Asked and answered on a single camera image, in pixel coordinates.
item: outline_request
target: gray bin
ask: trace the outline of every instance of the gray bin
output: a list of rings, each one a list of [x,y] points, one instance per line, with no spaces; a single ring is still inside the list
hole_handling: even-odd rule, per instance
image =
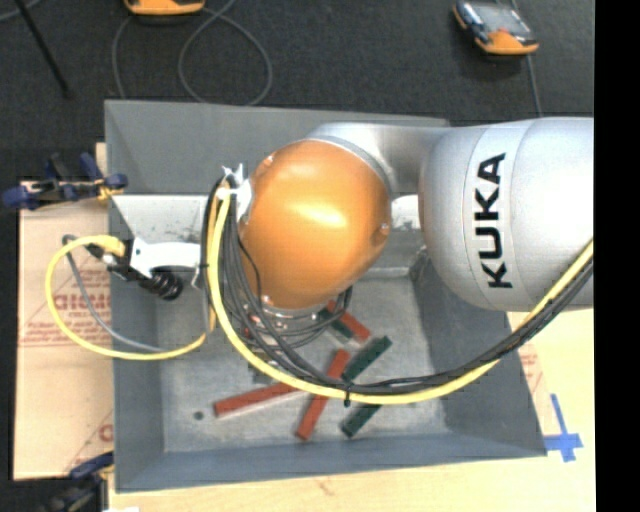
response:
[[[109,172],[123,172],[130,180],[110,210],[110,231],[119,237],[144,235],[147,242],[197,241],[202,195],[219,177],[221,165],[242,162],[251,170],[270,151],[321,123],[446,125],[429,118],[184,103],[109,101],[105,108]],[[504,313],[476,308],[452,294],[433,270],[428,253],[418,252],[421,243],[419,232],[393,232],[378,268],[354,287],[352,314],[374,335],[387,335],[394,342],[362,380],[449,369],[510,332]],[[389,261],[394,271],[384,272],[380,266]],[[202,331],[202,294],[195,289],[187,287],[179,299],[166,303],[114,278],[111,292],[113,326],[129,337],[173,348]],[[302,350],[322,366],[330,349],[339,346],[341,341],[327,334]],[[353,342],[346,348],[353,349]],[[198,351],[176,360],[115,360],[116,489],[546,453],[516,354],[442,399],[382,407],[351,440],[338,428],[349,412],[339,400],[329,401],[312,440],[297,439],[294,431],[309,400],[304,393],[251,413],[214,417],[213,402],[258,387],[254,379],[220,330]]]

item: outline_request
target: black floor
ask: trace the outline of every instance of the black floor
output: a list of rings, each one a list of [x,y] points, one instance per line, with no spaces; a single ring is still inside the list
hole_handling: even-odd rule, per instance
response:
[[[209,0],[211,9],[225,5]],[[595,0],[520,0],[541,47],[527,61],[491,62],[463,37],[452,0],[237,0],[227,15],[269,55],[264,106],[412,114],[454,126],[594,115]],[[52,152],[69,162],[104,136],[103,101],[195,101],[178,78],[183,45],[206,15],[177,26],[128,22],[112,69],[121,0],[41,0],[32,17],[73,90],[65,99],[20,16],[0,0],[0,190],[39,176]],[[193,41],[184,76],[206,101],[246,104],[267,73],[256,48],[218,21]],[[537,91],[540,111],[536,110]],[[31,511],[58,484],[9,483],[16,339],[16,217],[0,217],[0,510]]]

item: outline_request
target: black cable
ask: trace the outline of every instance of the black cable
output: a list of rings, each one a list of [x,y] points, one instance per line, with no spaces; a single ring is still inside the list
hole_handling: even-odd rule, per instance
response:
[[[355,384],[331,379],[322,372],[319,372],[299,354],[297,354],[295,350],[288,347],[281,339],[279,333],[270,326],[270,320],[266,318],[264,311],[261,311],[262,308],[253,297],[253,293],[246,281],[244,269],[240,261],[239,249],[237,246],[235,248],[233,247],[234,242],[237,245],[237,224],[235,220],[235,212],[235,197],[232,196],[230,210],[223,232],[223,247],[221,252],[224,254],[224,257],[222,265],[219,268],[221,279],[226,277],[230,280],[230,283],[234,284],[238,284],[235,283],[235,281],[239,281],[240,287],[242,287],[246,295],[245,299],[248,299],[249,301],[249,307],[254,310],[253,312],[258,318],[260,318],[260,321],[263,322],[269,334],[273,337],[276,343],[278,343],[278,346],[282,351],[278,352],[275,347],[269,346],[269,344],[262,339],[261,333],[257,332],[255,326],[252,325],[252,322],[247,322],[245,324],[246,328],[269,357],[271,357],[273,361],[279,364],[283,369],[289,371],[292,375],[311,383],[341,390],[345,390],[348,387],[349,391],[353,393],[388,395],[422,391],[455,380],[475,368],[479,368],[500,359],[524,344],[542,328],[548,325],[549,322],[573,300],[593,273],[593,258],[590,258],[582,271],[578,273],[577,277],[565,286],[554,300],[549,301],[541,312],[536,314],[529,322],[511,333],[494,347],[458,368],[420,377],[390,379],[387,381],[373,382],[369,384]],[[236,307],[242,308],[242,299],[236,293],[238,288],[236,288],[236,286],[231,286],[230,289],[233,290],[231,292],[231,297],[235,302]]]

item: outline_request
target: red wooden block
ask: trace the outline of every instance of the red wooden block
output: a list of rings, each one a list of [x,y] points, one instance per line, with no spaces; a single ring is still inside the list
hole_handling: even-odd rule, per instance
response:
[[[233,412],[239,412],[247,407],[259,405],[268,400],[273,400],[294,391],[300,390],[292,388],[282,382],[278,382],[272,386],[255,389],[241,395],[232,396],[220,400],[219,402],[215,402],[213,404],[213,413],[220,417]]]
[[[333,300],[329,301],[329,303],[327,304],[327,310],[330,313],[333,313],[335,308],[336,308],[335,301]],[[371,336],[371,331],[367,329],[364,325],[362,325],[360,322],[358,322],[358,320],[356,320],[356,318],[353,315],[349,314],[348,312],[345,312],[340,317],[338,322],[342,323],[347,329],[349,329],[353,333],[354,339],[356,341],[359,341],[360,343],[364,343],[369,339],[369,336]]]
[[[339,378],[340,375],[342,375],[345,367],[347,366],[348,361],[349,352],[343,349],[338,350],[333,358],[333,361],[331,361],[331,365],[329,366],[329,370],[327,371],[327,376],[335,379]],[[303,441],[307,441],[311,437],[313,429],[320,419],[320,415],[322,414],[325,405],[327,405],[328,400],[329,399],[326,396],[314,395],[314,397],[311,399],[311,402],[309,403],[309,407],[302,417],[300,425],[298,425],[296,436],[298,436]]]

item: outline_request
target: yellow cable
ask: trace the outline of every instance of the yellow cable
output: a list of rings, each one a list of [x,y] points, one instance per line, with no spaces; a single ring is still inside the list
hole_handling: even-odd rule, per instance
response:
[[[218,316],[218,320],[220,326],[224,330],[227,338],[231,342],[231,344],[235,347],[235,349],[255,368],[268,375],[269,377],[276,379],[280,382],[283,382],[291,387],[300,389],[302,391],[307,391],[309,393],[313,393],[315,395],[322,395],[329,398],[339,398],[345,400],[349,398],[354,402],[362,402],[368,404],[379,404],[379,405],[392,405],[392,404],[408,404],[413,402],[420,402],[423,400],[430,400],[433,398],[438,398],[458,389],[466,386],[470,382],[473,382],[481,375],[484,375],[491,368],[493,368],[499,360],[493,361],[491,363],[487,363],[484,366],[480,366],[474,370],[469,371],[465,375],[458,377],[456,379],[451,380],[450,382],[443,384],[441,386],[437,386],[434,388],[416,391],[412,393],[406,393],[402,395],[366,395],[361,393],[347,393],[340,389],[330,388],[326,386],[320,386],[317,384],[311,384],[302,379],[289,375],[268,363],[264,362],[262,359],[257,357],[238,337],[238,335],[233,330],[233,326],[227,316],[227,313],[224,309],[224,305],[222,303],[222,296],[220,293],[220,282],[218,280],[218,261],[220,255],[220,246],[222,242],[222,232],[225,219],[229,213],[229,205],[231,201],[231,196],[227,193],[222,201],[222,205],[220,207],[220,212],[218,218],[215,222],[215,228],[213,231],[213,240],[212,240],[212,248],[209,257],[209,265],[207,266],[207,272],[209,277],[209,282],[211,283],[211,293],[214,309]],[[584,252],[580,255],[580,257],[571,265],[569,270],[565,273],[561,281],[563,283],[569,282],[572,280],[579,272],[582,265],[591,257],[593,253],[593,241],[587,246]],[[524,325],[527,321],[529,321],[535,314],[542,309],[546,303],[553,299],[562,289],[564,285],[560,286],[560,281],[556,286],[554,286],[549,293],[540,301],[540,303],[534,308],[534,310],[527,316],[524,322],[521,325]]]
[[[91,350],[92,352],[96,352],[103,356],[108,357],[116,357],[119,359],[128,359],[132,361],[158,361],[164,359],[171,359],[174,357],[178,357],[186,354],[187,352],[191,352],[192,350],[201,346],[205,339],[206,333],[203,333],[196,341],[185,345],[183,347],[168,350],[166,352],[157,352],[153,354],[141,354],[136,352],[123,352],[120,350],[112,350],[108,348],[101,347],[99,345],[95,345],[90,341],[85,340],[80,337],[74,331],[72,331],[67,324],[64,322],[60,313],[58,312],[58,308],[56,307],[54,296],[53,296],[53,274],[56,269],[56,266],[60,262],[62,258],[64,258],[67,253],[72,251],[73,249],[85,246],[89,244],[94,244],[99,247],[102,247],[105,251],[110,252],[116,256],[122,257],[125,254],[124,244],[118,240],[117,238],[109,235],[96,235],[96,236],[85,236],[82,238],[77,238],[67,244],[65,244],[58,252],[56,252],[47,267],[47,273],[45,276],[45,296],[47,298],[47,305],[49,306],[49,310],[51,311],[51,315],[53,316],[53,320],[56,325],[60,328],[62,332],[64,332],[71,340],[76,342],[83,348],[87,350]]]

